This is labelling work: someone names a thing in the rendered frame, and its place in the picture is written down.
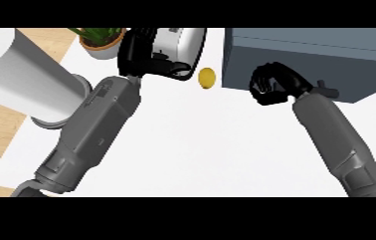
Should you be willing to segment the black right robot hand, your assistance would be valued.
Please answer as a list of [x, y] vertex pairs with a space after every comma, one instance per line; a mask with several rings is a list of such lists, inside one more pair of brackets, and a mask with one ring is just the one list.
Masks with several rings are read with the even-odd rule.
[[249, 80], [249, 92], [263, 106], [285, 103], [313, 90], [301, 75], [283, 64], [273, 62], [258, 66]]

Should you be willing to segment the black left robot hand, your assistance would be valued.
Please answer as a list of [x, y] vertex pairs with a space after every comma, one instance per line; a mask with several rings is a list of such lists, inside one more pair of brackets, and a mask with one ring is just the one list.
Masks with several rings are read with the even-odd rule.
[[186, 81], [192, 77], [192, 66], [154, 52], [157, 34], [158, 28], [133, 28], [126, 33], [118, 52], [120, 75], [142, 78], [152, 74]]

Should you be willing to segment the dark blue-grey drawer front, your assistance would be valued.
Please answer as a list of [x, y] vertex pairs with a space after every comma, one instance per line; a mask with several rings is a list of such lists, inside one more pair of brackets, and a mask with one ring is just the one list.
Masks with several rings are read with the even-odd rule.
[[376, 93], [376, 61], [238, 46], [223, 50], [221, 86], [246, 91], [252, 71], [273, 62], [288, 66], [313, 85], [323, 80], [339, 92], [338, 102], [357, 103]]

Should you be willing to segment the blue-grey drawer cabinet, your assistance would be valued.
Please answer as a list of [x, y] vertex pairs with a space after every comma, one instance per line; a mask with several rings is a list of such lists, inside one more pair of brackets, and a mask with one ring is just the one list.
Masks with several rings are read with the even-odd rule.
[[376, 28], [227, 28], [233, 46], [376, 61]]

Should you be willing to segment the green plant in pot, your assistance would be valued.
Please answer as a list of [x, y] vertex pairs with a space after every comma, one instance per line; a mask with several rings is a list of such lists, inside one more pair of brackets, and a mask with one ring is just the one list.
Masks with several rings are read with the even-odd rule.
[[126, 28], [71, 28], [71, 31], [80, 36], [80, 44], [95, 59], [118, 57]]

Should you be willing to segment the yellow lemon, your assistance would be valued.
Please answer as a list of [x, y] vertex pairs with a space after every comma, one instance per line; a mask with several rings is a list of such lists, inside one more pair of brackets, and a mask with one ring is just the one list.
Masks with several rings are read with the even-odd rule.
[[198, 82], [204, 89], [210, 89], [215, 83], [215, 73], [213, 68], [202, 68], [198, 73]]

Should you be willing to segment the large white cylinder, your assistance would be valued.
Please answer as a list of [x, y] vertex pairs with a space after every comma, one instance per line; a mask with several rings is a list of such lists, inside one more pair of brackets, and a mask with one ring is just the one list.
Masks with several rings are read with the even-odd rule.
[[93, 88], [15, 28], [0, 28], [0, 105], [59, 129]]

